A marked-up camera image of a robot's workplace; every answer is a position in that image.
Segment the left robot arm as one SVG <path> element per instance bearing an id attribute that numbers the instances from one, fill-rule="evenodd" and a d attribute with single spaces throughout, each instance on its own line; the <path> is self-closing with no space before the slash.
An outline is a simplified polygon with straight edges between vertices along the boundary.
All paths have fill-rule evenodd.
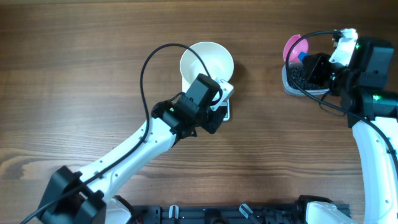
<path id="1" fill-rule="evenodd" d="M 72 172 L 67 166 L 51 176 L 38 209 L 42 223 L 105 223 L 106 207 L 142 167 L 201 127 L 210 134 L 221 126 L 220 107 L 234 91 L 225 80 L 199 74 L 186 92 L 158 102 L 144 124 L 97 161 Z"/>

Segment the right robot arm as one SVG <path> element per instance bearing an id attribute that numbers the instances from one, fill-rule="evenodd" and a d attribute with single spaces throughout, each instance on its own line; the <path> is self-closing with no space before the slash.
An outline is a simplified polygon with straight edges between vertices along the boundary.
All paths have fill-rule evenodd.
<path id="1" fill-rule="evenodd" d="M 335 34 L 332 55 L 296 56 L 305 78 L 341 97 L 357 143 L 365 192 L 365 223 L 397 223 L 397 93 L 386 91 L 394 48 L 387 40 Z"/>

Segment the pink scoop blue handle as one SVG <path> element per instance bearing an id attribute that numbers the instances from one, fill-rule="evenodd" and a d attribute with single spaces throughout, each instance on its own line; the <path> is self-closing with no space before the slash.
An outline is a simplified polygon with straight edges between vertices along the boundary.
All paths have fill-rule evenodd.
<path id="1" fill-rule="evenodd" d="M 286 61 L 287 54 L 290 48 L 301 38 L 300 34 L 293 35 L 285 44 L 283 50 L 283 59 Z M 308 55 L 309 44 L 307 39 L 301 40 L 291 51 L 289 56 L 290 63 L 299 63 L 303 60 L 305 56 Z"/>

